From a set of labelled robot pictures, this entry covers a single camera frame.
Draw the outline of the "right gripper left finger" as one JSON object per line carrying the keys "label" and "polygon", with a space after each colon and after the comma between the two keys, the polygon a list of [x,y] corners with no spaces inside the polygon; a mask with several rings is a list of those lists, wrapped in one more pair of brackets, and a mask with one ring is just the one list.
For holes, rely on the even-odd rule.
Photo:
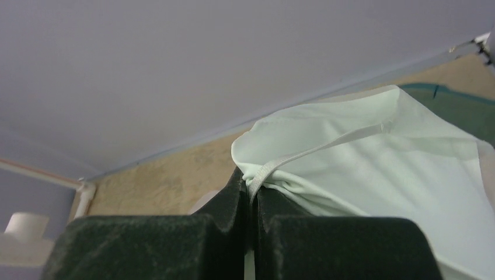
{"label": "right gripper left finger", "polygon": [[246,186],[227,185],[191,215],[86,216],[58,238],[42,279],[243,279]]}

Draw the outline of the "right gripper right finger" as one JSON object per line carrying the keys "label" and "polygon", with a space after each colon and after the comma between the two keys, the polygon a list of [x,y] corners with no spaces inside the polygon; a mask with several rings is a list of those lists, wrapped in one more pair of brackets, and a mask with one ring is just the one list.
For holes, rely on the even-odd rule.
{"label": "right gripper right finger", "polygon": [[420,228],[403,218],[313,216],[280,192],[253,202],[257,279],[441,279]]}

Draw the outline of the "pale mint green bra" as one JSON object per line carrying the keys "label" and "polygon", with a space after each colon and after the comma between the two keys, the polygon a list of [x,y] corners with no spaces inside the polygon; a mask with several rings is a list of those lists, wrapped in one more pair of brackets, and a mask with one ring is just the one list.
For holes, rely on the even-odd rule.
{"label": "pale mint green bra", "polygon": [[248,196],[419,225],[448,279],[494,278],[494,148],[385,86],[277,111],[236,139]]}

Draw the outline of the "pink-trimmed mesh laundry bag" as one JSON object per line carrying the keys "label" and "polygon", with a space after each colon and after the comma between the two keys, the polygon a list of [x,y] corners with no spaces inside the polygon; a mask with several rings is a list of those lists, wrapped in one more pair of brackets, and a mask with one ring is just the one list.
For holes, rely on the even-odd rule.
{"label": "pink-trimmed mesh laundry bag", "polygon": [[214,190],[203,195],[188,211],[188,214],[191,215],[201,209],[205,204],[207,204],[210,200],[212,200],[217,194],[219,190]]}

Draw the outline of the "teal plastic bin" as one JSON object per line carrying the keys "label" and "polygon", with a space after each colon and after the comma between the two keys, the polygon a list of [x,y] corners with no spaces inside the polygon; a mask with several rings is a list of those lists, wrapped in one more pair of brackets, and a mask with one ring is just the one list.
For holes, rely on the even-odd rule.
{"label": "teal plastic bin", "polygon": [[445,121],[494,146],[494,100],[433,83],[399,87]]}

